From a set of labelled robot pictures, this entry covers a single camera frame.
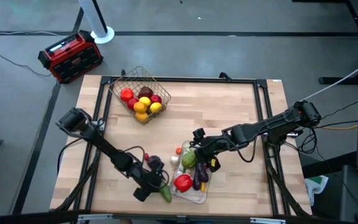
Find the red pepper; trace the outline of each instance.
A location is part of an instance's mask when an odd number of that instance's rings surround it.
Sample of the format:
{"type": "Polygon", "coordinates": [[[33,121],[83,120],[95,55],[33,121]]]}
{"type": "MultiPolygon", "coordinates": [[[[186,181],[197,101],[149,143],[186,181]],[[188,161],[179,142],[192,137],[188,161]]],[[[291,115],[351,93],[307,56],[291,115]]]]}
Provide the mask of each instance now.
{"type": "Polygon", "coordinates": [[[121,91],[121,100],[128,102],[134,97],[134,92],[130,88],[125,88],[121,91]]]}
{"type": "Polygon", "coordinates": [[[193,181],[189,175],[182,174],[173,181],[173,184],[175,184],[175,187],[183,193],[193,186],[193,181]]]}

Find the white cable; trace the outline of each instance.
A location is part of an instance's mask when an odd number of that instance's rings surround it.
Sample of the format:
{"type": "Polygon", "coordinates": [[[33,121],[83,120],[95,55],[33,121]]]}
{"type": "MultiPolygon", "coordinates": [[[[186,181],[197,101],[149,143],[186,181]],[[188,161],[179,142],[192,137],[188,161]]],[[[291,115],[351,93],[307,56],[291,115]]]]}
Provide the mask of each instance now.
{"type": "Polygon", "coordinates": [[[308,98],[311,98],[312,96],[315,96],[315,95],[317,95],[317,94],[319,94],[319,93],[321,93],[321,92],[323,92],[323,91],[325,91],[325,90],[327,90],[327,89],[333,87],[334,85],[337,85],[338,83],[342,82],[343,80],[345,80],[345,79],[351,77],[352,75],[354,75],[354,74],[356,74],[356,73],[358,73],[358,69],[356,69],[356,70],[354,70],[354,72],[352,72],[352,73],[346,75],[345,77],[343,77],[343,78],[342,78],[341,80],[339,80],[338,82],[336,82],[336,83],[334,83],[334,84],[332,84],[332,85],[330,85],[330,86],[327,86],[326,88],[323,88],[322,90],[317,91],[316,93],[313,93],[312,95],[310,95],[310,96],[304,98],[303,100],[307,100],[308,98]]]}
{"type": "Polygon", "coordinates": [[[58,37],[63,37],[61,35],[58,34],[54,34],[53,32],[45,32],[45,31],[37,31],[37,32],[32,32],[32,31],[17,31],[17,32],[0,32],[0,34],[6,34],[6,35],[12,35],[12,34],[25,34],[25,33],[30,33],[30,34],[51,34],[51,35],[56,35],[58,37]]]}

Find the yellow fruit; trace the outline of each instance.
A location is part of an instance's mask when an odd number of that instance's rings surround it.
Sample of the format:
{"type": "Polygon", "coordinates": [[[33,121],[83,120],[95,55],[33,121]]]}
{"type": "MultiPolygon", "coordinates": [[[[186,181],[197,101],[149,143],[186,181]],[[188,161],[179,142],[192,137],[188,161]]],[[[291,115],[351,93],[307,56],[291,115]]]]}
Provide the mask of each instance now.
{"type": "Polygon", "coordinates": [[[158,103],[158,102],[155,102],[150,106],[151,112],[157,112],[160,109],[161,109],[161,103],[158,103]]]}
{"type": "Polygon", "coordinates": [[[139,113],[139,112],[137,112],[135,114],[136,119],[138,121],[140,121],[140,122],[146,122],[147,121],[147,116],[148,116],[147,113],[139,113]]]}
{"type": "Polygon", "coordinates": [[[151,100],[149,98],[147,98],[146,96],[143,96],[139,99],[139,102],[144,103],[144,105],[146,106],[150,106],[150,104],[152,104],[151,100]]]}
{"type": "Polygon", "coordinates": [[[139,112],[139,113],[145,113],[146,110],[147,110],[147,106],[144,105],[144,103],[136,102],[136,103],[134,104],[134,110],[135,110],[136,112],[139,112]]]}

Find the gray floor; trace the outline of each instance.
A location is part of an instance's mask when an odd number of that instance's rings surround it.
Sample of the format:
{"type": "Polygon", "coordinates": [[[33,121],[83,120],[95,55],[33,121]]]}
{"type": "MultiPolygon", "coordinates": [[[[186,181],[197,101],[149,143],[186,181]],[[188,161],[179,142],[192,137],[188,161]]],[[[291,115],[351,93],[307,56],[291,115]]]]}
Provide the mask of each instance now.
{"type": "MultiPolygon", "coordinates": [[[[78,1],[26,2],[10,0],[6,4],[0,0],[0,13],[8,13],[10,18],[0,19],[0,30],[72,30],[78,1]]],[[[344,4],[289,0],[98,2],[107,25],[116,31],[357,31],[344,4]]],[[[358,1],[353,4],[358,13],[358,1]]],[[[85,18],[81,29],[90,30],[85,18]]],[[[0,53],[48,74],[37,54],[59,39],[0,36],[0,53]]],[[[358,38],[116,36],[99,49],[104,62],[92,74],[118,75],[123,68],[141,65],[155,76],[216,77],[225,71],[236,78],[281,79],[289,104],[321,89],[318,77],[343,77],[358,67],[358,38]]],[[[0,58],[0,138],[5,140],[0,146],[0,215],[11,211],[53,84],[52,77],[38,77],[0,58]]],[[[75,106],[80,86],[81,79],[60,89],[23,212],[48,210],[58,152],[67,140],[54,122],[75,106]]],[[[310,101],[321,114],[327,114],[357,99],[358,86],[335,86],[310,101]]],[[[324,123],[356,118],[357,106],[353,106],[324,123]]],[[[354,151],[356,132],[319,129],[320,153],[330,158],[354,151]]]]}

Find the clear plastic container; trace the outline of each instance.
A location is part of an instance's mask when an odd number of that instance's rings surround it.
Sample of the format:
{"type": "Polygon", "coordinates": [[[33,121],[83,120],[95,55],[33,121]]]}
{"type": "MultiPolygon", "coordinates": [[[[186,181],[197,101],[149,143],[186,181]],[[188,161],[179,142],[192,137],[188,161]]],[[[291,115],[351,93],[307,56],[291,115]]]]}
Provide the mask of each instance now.
{"type": "MultiPolygon", "coordinates": [[[[208,173],[209,181],[208,181],[208,183],[205,183],[205,191],[204,192],[202,192],[201,190],[195,190],[195,189],[193,189],[193,187],[191,187],[189,190],[182,193],[175,187],[175,184],[173,184],[173,181],[178,176],[184,174],[182,172],[183,166],[181,165],[181,159],[182,159],[183,155],[185,155],[189,150],[190,150],[190,141],[185,141],[181,147],[181,154],[179,155],[177,168],[173,173],[173,178],[172,178],[172,181],[170,184],[171,194],[174,196],[177,196],[177,197],[181,197],[181,198],[190,200],[194,203],[204,203],[207,199],[208,187],[209,187],[209,183],[211,182],[211,178],[212,178],[212,173],[209,169],[206,169],[206,171],[208,173]]],[[[191,179],[193,180],[194,174],[195,174],[195,166],[191,169],[187,169],[185,173],[189,174],[191,176],[191,179]]]]}

